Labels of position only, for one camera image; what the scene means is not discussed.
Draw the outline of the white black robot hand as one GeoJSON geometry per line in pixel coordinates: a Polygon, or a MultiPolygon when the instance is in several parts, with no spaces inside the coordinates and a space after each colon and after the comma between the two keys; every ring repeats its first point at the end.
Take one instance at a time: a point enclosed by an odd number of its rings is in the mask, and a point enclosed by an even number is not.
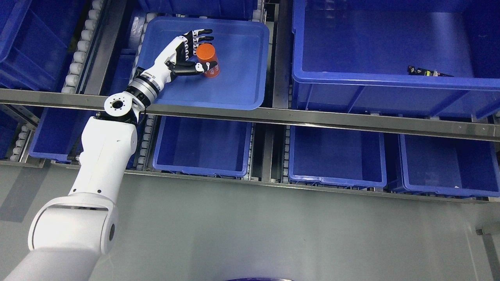
{"type": "Polygon", "coordinates": [[[212,32],[211,29],[190,30],[175,37],[160,52],[153,66],[142,71],[139,77],[161,90],[179,76],[201,75],[214,69],[218,65],[215,61],[191,61],[202,43],[214,40],[212,32]]]}

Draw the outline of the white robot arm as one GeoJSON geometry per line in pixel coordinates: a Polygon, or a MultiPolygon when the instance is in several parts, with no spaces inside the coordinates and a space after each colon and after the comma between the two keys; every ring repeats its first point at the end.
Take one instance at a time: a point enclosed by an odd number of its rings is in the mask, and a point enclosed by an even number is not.
{"type": "Polygon", "coordinates": [[[114,244],[116,201],[136,151],[140,112],[155,101],[171,71],[155,65],[138,73],[127,89],[109,96],[105,112],[90,117],[81,135],[80,171],[67,196],[46,203],[28,234],[29,254],[7,281],[87,281],[114,244]]]}

